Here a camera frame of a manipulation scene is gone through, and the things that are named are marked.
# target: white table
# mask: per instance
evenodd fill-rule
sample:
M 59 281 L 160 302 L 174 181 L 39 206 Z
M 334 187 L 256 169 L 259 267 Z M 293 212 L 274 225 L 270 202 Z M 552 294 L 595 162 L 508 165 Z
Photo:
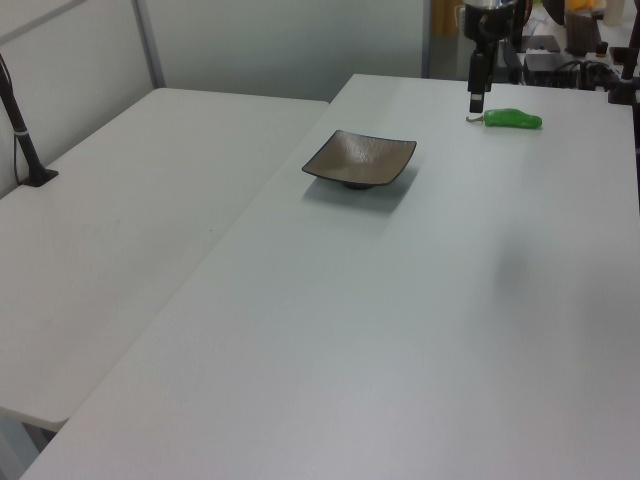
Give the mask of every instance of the white table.
M 0 201 L 0 412 L 59 429 L 326 109 L 157 90 Z
M 352 78 L 24 480 L 636 478 L 631 112 L 494 85 L 545 123 L 490 129 L 467 102 Z M 300 171 L 336 129 L 418 146 L 351 191 Z

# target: green object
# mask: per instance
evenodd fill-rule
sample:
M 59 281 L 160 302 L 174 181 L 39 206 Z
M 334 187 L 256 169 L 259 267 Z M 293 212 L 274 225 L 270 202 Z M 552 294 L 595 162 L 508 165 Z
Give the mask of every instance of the green object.
M 487 127 L 528 128 L 534 130 L 542 126 L 542 118 L 536 115 L 529 115 L 516 108 L 487 110 L 481 117 L 474 119 L 467 117 L 467 122 L 483 121 Z

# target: black stand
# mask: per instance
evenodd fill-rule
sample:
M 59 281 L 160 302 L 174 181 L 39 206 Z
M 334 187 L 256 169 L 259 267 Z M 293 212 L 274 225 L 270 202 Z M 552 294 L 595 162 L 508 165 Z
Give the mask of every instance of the black stand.
M 637 87 L 633 82 L 633 71 L 636 68 L 640 47 L 640 16 L 637 11 L 640 8 L 640 0 L 634 0 L 634 3 L 636 5 L 636 19 L 633 23 L 622 75 L 620 75 L 617 85 L 609 91 L 609 103 L 617 105 L 634 105 L 636 103 Z
M 55 170 L 47 170 L 42 166 L 42 163 L 40 163 L 36 149 L 33 146 L 31 137 L 29 136 L 29 131 L 27 130 L 27 126 L 24 124 L 24 119 L 22 118 L 22 114 L 20 113 L 20 109 L 18 108 L 18 104 L 16 103 L 16 99 L 13 95 L 13 88 L 9 81 L 8 72 L 3 70 L 0 73 L 0 97 L 2 97 L 2 103 L 9 115 L 9 120 L 13 126 L 14 134 L 18 138 L 18 142 L 20 142 L 20 148 L 22 148 L 24 158 L 27 160 L 27 164 L 29 165 L 29 178 L 22 183 L 31 187 L 41 187 L 58 175 L 58 172 Z

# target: white wall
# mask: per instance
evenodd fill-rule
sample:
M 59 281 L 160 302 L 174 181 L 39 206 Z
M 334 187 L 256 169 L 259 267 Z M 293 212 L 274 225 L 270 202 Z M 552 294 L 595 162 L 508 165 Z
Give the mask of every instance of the white wall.
M 131 0 L 86 0 L 0 52 L 45 165 L 152 89 Z M 0 197 L 15 185 L 12 135 L 0 107 Z
M 0 0 L 0 43 L 83 0 Z
M 139 2 L 169 87 L 330 101 L 353 73 L 421 75 L 424 0 Z

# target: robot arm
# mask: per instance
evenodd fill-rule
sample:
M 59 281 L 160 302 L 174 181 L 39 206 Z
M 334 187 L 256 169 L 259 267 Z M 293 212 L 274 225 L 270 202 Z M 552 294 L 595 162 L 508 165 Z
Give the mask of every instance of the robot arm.
M 469 111 L 482 113 L 491 91 L 498 44 L 511 35 L 517 0 L 466 0 L 464 35 L 476 43 L 469 66 Z

